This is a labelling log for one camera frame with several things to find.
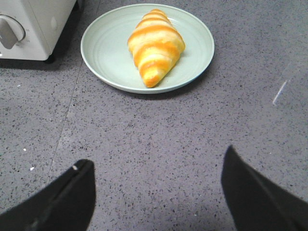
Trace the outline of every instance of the bread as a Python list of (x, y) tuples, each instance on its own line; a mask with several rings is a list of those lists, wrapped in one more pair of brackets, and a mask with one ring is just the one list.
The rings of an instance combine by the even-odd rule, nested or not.
[(137, 24), (128, 39), (128, 49), (144, 84), (152, 88), (179, 60), (185, 43), (167, 15), (153, 9)]

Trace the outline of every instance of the plate rim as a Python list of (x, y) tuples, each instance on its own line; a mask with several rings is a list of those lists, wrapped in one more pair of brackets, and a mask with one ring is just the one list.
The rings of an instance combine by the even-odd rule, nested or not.
[[(120, 11), (122, 9), (125, 9), (125, 8), (131, 8), (131, 7), (142, 7), (142, 6), (153, 6), (153, 7), (156, 7), (156, 8), (159, 8), (159, 7), (165, 7), (165, 8), (171, 8), (173, 10), (176, 10), (176, 11), (180, 11), (180, 12), (183, 12), (185, 14), (187, 14), (189, 17), (192, 17), (194, 20), (197, 20), (201, 25), (202, 27), (205, 28), (205, 30), (207, 31), (208, 35), (210, 36), (210, 40), (211, 40), (211, 45), (212, 45), (212, 50), (211, 50), (211, 53), (210, 53), (210, 56), (211, 58), (209, 59), (208, 63), (204, 66), (204, 68), (202, 68), (202, 70), (196, 74), (196, 76), (192, 77), (191, 79), (189, 79), (188, 81), (184, 81), (182, 83), (179, 83), (177, 85), (174, 85), (174, 86), (168, 86), (168, 87), (162, 87), (162, 88), (132, 88), (132, 87), (126, 87), (124, 85), (121, 85), (121, 84), (117, 84), (117, 83), (114, 83), (110, 80), (108, 80), (107, 78), (101, 76), (97, 71), (95, 71), (91, 65), (88, 63), (86, 57), (85, 57), (85, 54), (84, 54), (84, 40), (85, 40), (85, 37), (88, 33), (88, 31), (91, 29), (91, 27), (97, 22), (99, 21), (101, 18), (103, 17), (106, 17), (107, 15), (115, 12), (115, 11)], [(90, 69), (90, 71), (92, 73), (95, 74), (96, 77), (98, 77), (100, 80), (102, 80), (103, 82), (107, 83), (108, 85), (114, 87), (114, 88), (117, 88), (117, 89), (120, 89), (120, 90), (123, 90), (123, 91), (127, 91), (127, 92), (131, 92), (131, 93), (139, 93), (139, 94), (158, 94), (158, 93), (164, 93), (164, 92), (168, 92), (168, 91), (172, 91), (172, 90), (176, 90), (176, 89), (179, 89), (181, 87), (184, 87), (185, 85), (191, 83), (192, 81), (194, 81), (196, 78), (198, 78), (209, 66), (209, 64), (212, 62), (213, 60), (213, 57), (214, 57), (214, 52), (215, 52), (215, 43), (214, 43), (214, 38), (213, 38), (213, 35), (211, 33), (211, 31), (209, 30), (209, 28), (205, 25), (205, 23), (200, 20), (198, 17), (196, 17), (195, 15), (181, 9), (181, 8), (177, 8), (177, 7), (174, 7), (174, 6), (170, 6), (170, 5), (164, 5), (164, 4), (157, 4), (157, 3), (137, 3), (137, 4), (130, 4), (130, 5), (125, 5), (125, 6), (121, 6), (121, 7), (118, 7), (118, 8), (115, 8), (115, 9), (112, 9), (110, 11), (107, 11), (105, 13), (103, 13), (102, 15), (98, 16), (95, 20), (93, 20), (89, 25), (88, 27), (86, 28), (86, 30), (84, 31), (83, 35), (82, 35), (82, 38), (81, 38), (81, 43), (80, 43), (80, 51), (81, 51), (81, 56), (82, 56), (82, 59), (83, 61), (85, 62), (86, 66)]]

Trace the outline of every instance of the floor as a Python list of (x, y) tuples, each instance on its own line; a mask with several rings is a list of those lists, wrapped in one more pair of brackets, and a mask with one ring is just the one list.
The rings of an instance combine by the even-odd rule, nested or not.
[[(94, 19), (144, 2), (184, 9), (213, 34), (210, 66), (185, 87), (129, 93), (83, 62)], [(0, 213), (87, 158), (97, 189), (89, 231), (236, 230), (220, 183), (229, 145), (308, 202), (307, 9), (304, 0), (86, 0), (54, 63), (0, 60)]]

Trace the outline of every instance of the black object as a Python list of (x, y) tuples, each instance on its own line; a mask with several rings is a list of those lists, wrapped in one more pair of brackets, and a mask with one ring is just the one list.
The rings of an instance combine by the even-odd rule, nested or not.
[(232, 146), (221, 183), (238, 231), (308, 231), (308, 204), (252, 169)]
[(94, 163), (79, 160), (42, 191), (0, 216), (1, 231), (85, 231), (95, 207)]

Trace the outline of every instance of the knob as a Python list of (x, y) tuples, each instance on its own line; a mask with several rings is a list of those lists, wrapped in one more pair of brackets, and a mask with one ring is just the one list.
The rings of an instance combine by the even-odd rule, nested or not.
[(11, 49), (24, 37), (25, 30), (19, 22), (9, 16), (0, 15), (0, 42), (6, 49)]

